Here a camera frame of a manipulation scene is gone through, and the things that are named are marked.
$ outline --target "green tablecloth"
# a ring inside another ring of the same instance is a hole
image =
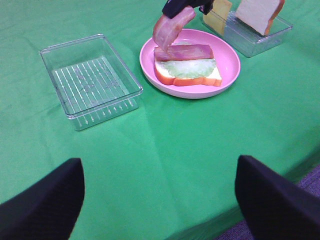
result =
[[[0,2],[1,203],[80,157],[86,194],[70,239],[210,239],[241,219],[240,154],[293,181],[320,163],[320,1],[287,1],[280,13],[294,25],[287,41],[251,58],[239,53],[237,81],[200,100],[157,90],[140,67],[164,3]],[[197,13],[186,27],[209,32]],[[75,131],[39,50],[97,33],[144,92],[137,110]]]

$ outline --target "sandwich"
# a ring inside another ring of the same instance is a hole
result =
[[[284,4],[285,0],[242,0],[235,16],[262,36],[266,36]]]
[[[154,73],[164,85],[219,87],[222,77],[210,45],[170,45],[154,48]]]

